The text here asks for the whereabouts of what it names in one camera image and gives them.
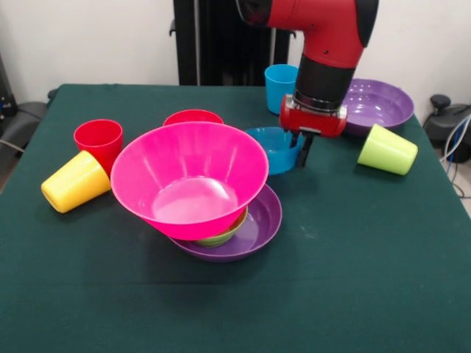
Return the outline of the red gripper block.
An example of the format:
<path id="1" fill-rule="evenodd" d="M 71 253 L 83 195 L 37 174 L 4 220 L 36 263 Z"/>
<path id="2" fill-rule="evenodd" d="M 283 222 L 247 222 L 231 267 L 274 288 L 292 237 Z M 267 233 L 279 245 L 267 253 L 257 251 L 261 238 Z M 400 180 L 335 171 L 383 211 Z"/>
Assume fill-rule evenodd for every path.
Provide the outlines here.
<path id="1" fill-rule="evenodd" d="M 300 132 L 304 143 L 299 154 L 299 167 L 304 168 L 309 151 L 318 134 L 326 138 L 337 138 L 347 126 L 347 107 L 342 105 L 334 113 L 321 113 L 298 105 L 291 94 L 283 97 L 280 107 L 280 126 L 291 131 L 290 148 L 296 148 Z"/>

